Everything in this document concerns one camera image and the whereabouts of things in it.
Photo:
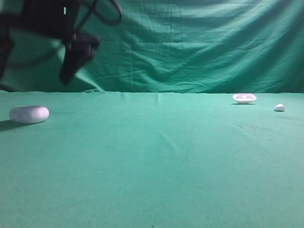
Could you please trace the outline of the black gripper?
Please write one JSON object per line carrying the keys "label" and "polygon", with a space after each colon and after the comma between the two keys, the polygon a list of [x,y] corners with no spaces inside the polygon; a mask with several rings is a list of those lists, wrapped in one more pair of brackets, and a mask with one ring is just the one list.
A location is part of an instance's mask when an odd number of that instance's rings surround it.
{"label": "black gripper", "polygon": [[69,84],[76,72],[95,57],[99,38],[74,33],[79,0],[2,0],[0,40],[9,40],[9,30],[33,32],[65,43],[65,57],[59,78]]}

